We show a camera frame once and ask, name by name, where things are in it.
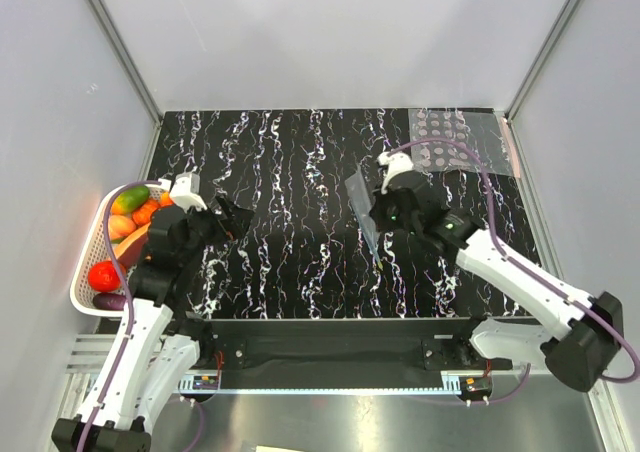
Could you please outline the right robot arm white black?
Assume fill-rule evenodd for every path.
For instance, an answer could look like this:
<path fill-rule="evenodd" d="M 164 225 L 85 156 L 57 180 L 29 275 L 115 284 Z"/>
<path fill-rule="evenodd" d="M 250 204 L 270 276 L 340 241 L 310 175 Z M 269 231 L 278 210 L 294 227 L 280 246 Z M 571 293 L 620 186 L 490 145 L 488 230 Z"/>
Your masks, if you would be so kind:
<path fill-rule="evenodd" d="M 546 368 L 569 388 L 588 392 L 621 349 L 623 308 L 608 292 L 570 286 L 493 239 L 469 213 L 442 206 L 416 171 L 388 172 L 369 212 L 380 232 L 402 230 L 428 252 L 480 277 L 523 306 L 536 325 L 475 319 L 454 343 L 466 368 L 507 359 Z"/>

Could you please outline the clear zip bag blue zipper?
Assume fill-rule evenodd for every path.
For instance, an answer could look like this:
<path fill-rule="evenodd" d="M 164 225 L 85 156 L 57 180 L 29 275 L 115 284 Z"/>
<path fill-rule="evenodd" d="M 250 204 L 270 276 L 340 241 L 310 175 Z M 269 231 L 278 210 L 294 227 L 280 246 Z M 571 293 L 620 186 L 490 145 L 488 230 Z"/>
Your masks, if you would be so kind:
<path fill-rule="evenodd" d="M 374 220 L 369 215 L 373 205 L 360 166 L 357 166 L 355 173 L 345 180 L 345 186 L 350 206 L 374 263 L 379 269 L 382 269 L 383 265 L 378 251 L 380 233 L 376 229 Z"/>

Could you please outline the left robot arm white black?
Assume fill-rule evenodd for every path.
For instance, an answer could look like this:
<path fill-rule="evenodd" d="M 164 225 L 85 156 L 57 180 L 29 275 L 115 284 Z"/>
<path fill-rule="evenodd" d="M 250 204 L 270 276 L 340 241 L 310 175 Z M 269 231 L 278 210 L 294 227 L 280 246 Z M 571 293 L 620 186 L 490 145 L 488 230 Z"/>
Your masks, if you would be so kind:
<path fill-rule="evenodd" d="M 254 213 L 224 196 L 214 209 L 156 210 L 125 282 L 121 326 L 98 379 L 72 418 L 56 421 L 59 451 L 148 451 L 162 409 L 191 368 L 215 358 L 211 325 L 192 312 L 191 287 L 209 246 L 241 239 Z"/>

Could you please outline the green orange mango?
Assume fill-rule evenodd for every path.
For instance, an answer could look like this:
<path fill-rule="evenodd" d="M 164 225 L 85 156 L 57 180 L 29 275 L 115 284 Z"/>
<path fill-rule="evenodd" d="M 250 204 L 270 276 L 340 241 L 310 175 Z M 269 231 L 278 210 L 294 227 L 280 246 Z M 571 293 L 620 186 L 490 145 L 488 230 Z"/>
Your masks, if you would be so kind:
<path fill-rule="evenodd" d="M 119 194 L 110 208 L 112 215 L 128 215 L 141 207 L 150 197 L 146 185 L 137 185 Z"/>

